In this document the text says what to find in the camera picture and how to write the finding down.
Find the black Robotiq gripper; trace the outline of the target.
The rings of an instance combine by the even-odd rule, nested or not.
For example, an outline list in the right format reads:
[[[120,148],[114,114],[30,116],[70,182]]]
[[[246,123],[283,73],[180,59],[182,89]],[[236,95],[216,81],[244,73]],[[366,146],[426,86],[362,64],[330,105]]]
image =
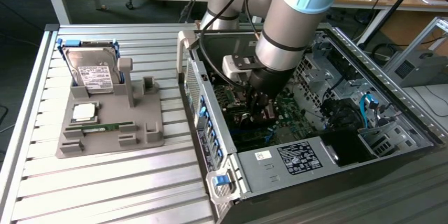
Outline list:
[[[264,94],[270,99],[275,99],[283,91],[288,80],[294,74],[294,69],[276,71],[270,68],[254,69],[250,76],[250,94]]]

